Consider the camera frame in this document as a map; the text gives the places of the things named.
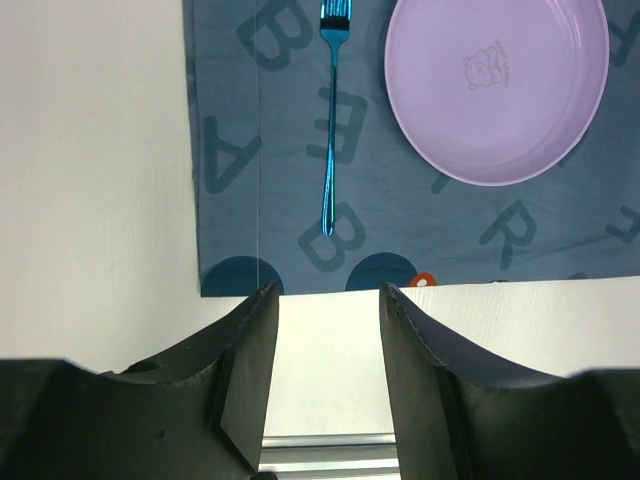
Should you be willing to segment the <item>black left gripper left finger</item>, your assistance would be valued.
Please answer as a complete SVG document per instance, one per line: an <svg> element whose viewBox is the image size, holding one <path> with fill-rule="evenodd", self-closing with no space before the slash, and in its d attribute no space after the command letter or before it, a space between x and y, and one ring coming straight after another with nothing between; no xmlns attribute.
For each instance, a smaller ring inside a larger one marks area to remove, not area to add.
<svg viewBox="0 0 640 480"><path fill-rule="evenodd" d="M1 364L5 479L257 479L279 288L120 373Z"/></svg>

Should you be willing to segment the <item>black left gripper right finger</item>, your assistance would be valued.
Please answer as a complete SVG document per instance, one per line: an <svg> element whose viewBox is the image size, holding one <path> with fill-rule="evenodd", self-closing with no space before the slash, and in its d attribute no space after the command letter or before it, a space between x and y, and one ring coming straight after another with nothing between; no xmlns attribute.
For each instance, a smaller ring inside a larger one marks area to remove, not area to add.
<svg viewBox="0 0 640 480"><path fill-rule="evenodd" d="M379 323L405 479L635 479L639 373L560 377L501 357L392 284Z"/></svg>

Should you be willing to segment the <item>purple plastic plate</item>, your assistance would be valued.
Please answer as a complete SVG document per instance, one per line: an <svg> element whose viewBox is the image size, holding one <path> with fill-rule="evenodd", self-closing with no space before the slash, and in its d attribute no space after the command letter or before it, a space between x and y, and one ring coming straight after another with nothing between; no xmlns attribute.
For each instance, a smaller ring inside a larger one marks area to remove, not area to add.
<svg viewBox="0 0 640 480"><path fill-rule="evenodd" d="M386 91L415 151L480 186L517 184L583 138L606 85L599 1L400 1Z"/></svg>

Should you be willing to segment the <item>blue letter-print placemat cloth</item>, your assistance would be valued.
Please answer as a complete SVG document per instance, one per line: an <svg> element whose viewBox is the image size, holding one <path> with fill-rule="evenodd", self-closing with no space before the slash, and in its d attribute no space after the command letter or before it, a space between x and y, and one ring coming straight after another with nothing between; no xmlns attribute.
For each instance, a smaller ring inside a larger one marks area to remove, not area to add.
<svg viewBox="0 0 640 480"><path fill-rule="evenodd" d="M637 275L638 3L599 1L609 69L579 143L536 177L480 186L425 161L394 117L384 55L398 2L352 4L339 49L329 237L322 2L184 3L201 294Z"/></svg>

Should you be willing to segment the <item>blue metallic fork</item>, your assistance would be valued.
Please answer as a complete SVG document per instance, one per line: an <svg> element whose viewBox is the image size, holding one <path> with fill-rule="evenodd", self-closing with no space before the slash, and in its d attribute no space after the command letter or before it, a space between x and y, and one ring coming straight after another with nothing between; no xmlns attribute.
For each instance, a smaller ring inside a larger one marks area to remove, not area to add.
<svg viewBox="0 0 640 480"><path fill-rule="evenodd" d="M335 164L339 49L349 38L351 17L351 0L324 0L321 4L320 36L329 47L331 61L328 111L328 142L321 217L322 233L327 237L333 234L336 220Z"/></svg>

